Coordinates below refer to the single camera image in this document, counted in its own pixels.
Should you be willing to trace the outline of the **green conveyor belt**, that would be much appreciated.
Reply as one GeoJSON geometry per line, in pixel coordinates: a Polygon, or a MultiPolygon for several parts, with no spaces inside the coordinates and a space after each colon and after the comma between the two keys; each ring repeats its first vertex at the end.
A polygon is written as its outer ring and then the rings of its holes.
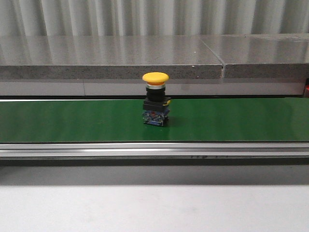
{"type": "Polygon", "coordinates": [[[173,99],[166,126],[146,125],[142,100],[7,101],[3,143],[308,141],[307,98],[173,99]]]}

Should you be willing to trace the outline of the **aluminium conveyor frame rail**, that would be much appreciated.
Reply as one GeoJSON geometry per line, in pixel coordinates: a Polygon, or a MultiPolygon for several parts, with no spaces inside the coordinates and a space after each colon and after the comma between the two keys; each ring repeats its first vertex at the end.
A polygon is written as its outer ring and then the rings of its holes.
{"type": "Polygon", "coordinates": [[[99,158],[307,158],[307,142],[222,142],[222,143],[4,143],[1,160],[79,160],[99,158]]]}

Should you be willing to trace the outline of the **grey stone countertop slab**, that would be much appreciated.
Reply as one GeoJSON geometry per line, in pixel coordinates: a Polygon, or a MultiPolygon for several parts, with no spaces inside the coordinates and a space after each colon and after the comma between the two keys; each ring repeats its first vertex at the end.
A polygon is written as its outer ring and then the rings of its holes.
{"type": "Polygon", "coordinates": [[[22,79],[303,80],[309,36],[2,36],[0,77],[22,79]]]}

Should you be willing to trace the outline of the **white pleated curtain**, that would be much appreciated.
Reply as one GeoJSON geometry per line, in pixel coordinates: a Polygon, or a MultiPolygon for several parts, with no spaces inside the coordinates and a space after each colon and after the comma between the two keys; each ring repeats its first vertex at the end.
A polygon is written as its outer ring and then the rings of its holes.
{"type": "Polygon", "coordinates": [[[2,36],[307,33],[306,0],[3,0],[2,36]]]}

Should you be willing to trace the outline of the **yellow mushroom push button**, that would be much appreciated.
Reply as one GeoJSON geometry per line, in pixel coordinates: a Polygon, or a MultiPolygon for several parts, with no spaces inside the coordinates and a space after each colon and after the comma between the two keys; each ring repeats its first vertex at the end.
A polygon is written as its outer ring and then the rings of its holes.
{"type": "Polygon", "coordinates": [[[163,72],[149,72],[143,75],[146,85],[146,98],[143,102],[144,124],[163,127],[168,121],[171,98],[165,95],[165,82],[169,76],[163,72]]]}

